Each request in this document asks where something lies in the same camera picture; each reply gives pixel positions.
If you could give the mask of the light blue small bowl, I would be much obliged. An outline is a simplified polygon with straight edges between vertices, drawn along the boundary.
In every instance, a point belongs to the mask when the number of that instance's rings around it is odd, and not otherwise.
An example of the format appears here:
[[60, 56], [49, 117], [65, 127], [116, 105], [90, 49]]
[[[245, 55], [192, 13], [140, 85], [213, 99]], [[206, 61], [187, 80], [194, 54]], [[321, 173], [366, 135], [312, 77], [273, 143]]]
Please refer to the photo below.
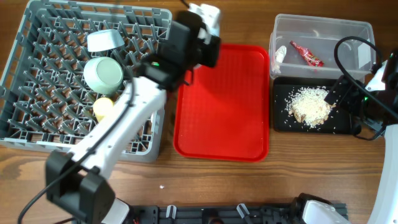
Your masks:
[[102, 52], [123, 46], [124, 40], [117, 30], [108, 29], [89, 34], [87, 44], [89, 52]]

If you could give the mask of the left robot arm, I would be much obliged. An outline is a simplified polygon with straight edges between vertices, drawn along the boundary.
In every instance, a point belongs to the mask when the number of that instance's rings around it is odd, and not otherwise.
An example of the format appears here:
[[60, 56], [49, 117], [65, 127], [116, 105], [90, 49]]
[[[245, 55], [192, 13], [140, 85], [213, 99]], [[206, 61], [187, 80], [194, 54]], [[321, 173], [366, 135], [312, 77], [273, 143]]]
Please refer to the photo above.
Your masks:
[[82, 223], [139, 222], [133, 208], [115, 196], [109, 176], [133, 135], [165, 105], [167, 93], [185, 83], [185, 74], [198, 65], [216, 65], [220, 15], [209, 5], [177, 13], [168, 39], [140, 59], [110, 114], [67, 153], [48, 156], [42, 192], [49, 202]]

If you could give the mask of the yellow cup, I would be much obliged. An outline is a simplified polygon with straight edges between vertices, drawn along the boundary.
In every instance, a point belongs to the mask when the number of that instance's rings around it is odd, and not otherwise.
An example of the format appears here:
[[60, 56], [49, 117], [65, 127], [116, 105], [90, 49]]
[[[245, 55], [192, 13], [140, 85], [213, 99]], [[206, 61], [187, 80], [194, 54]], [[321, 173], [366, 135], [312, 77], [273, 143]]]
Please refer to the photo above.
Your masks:
[[100, 122], [105, 116], [107, 116], [114, 106], [114, 102], [107, 97], [97, 99], [93, 104], [93, 112], [95, 118]]

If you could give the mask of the food scraps and rice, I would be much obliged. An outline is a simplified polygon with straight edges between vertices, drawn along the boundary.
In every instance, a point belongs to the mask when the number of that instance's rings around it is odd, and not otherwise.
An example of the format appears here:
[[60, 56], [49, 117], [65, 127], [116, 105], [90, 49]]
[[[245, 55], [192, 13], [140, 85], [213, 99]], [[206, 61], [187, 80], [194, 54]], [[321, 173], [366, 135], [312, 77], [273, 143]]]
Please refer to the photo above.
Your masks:
[[329, 104], [325, 101], [328, 94], [325, 86], [300, 87], [288, 94], [285, 110], [297, 123], [318, 128], [327, 121], [336, 106], [336, 103]]

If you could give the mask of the green bowl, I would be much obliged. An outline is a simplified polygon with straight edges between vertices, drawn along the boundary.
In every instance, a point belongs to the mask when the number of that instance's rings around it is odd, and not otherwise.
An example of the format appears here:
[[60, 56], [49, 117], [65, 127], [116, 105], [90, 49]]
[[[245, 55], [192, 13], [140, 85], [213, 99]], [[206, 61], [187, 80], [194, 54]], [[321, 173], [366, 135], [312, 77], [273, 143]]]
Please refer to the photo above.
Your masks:
[[114, 59], [97, 57], [87, 61], [83, 77], [93, 91], [103, 95], [112, 95], [123, 81], [123, 70]]

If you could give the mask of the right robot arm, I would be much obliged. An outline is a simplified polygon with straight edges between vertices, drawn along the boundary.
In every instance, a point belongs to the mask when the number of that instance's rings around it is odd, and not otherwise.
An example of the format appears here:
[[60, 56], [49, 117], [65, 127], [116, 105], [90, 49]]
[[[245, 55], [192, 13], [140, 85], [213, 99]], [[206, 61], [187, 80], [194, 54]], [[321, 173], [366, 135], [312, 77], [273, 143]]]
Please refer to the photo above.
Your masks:
[[[384, 134], [386, 149], [376, 201], [368, 223], [397, 223], [397, 125], [388, 125]], [[344, 224], [349, 221], [337, 209], [320, 199], [307, 200], [300, 212], [306, 224]]]

